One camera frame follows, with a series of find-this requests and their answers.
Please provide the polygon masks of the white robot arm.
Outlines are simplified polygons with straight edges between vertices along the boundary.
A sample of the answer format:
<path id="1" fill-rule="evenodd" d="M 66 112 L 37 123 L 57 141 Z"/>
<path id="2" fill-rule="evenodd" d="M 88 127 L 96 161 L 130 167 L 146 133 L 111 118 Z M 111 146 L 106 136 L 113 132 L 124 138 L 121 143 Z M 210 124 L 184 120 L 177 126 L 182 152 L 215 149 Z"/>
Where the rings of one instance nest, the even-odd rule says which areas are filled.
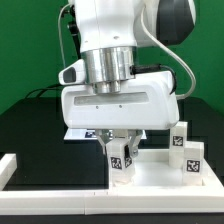
<path id="1" fill-rule="evenodd" d="M 81 58 L 59 73 L 63 117 L 71 129 L 94 129 L 106 154 L 137 155 L 145 130 L 179 120 L 175 73 L 135 63 L 136 50 L 158 46 L 196 85 L 192 70 L 168 47 L 183 42 L 196 22 L 194 0 L 69 0 L 81 35 Z"/>

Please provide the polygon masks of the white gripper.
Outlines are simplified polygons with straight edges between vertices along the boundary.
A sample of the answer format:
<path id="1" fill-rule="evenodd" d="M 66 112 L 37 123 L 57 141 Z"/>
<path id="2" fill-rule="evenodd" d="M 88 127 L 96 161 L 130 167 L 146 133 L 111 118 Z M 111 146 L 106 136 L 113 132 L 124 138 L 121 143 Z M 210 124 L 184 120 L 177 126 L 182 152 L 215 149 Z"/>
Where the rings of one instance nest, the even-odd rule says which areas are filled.
<path id="1" fill-rule="evenodd" d="M 118 93 L 96 94 L 85 83 L 84 62 L 79 60 L 62 70 L 63 118 L 71 129 L 97 129 L 96 137 L 106 154 L 112 139 L 110 130 L 129 129 L 125 157 L 135 158 L 142 130 L 166 130 L 179 121 L 174 78 L 169 71 L 142 73 L 123 81 Z"/>

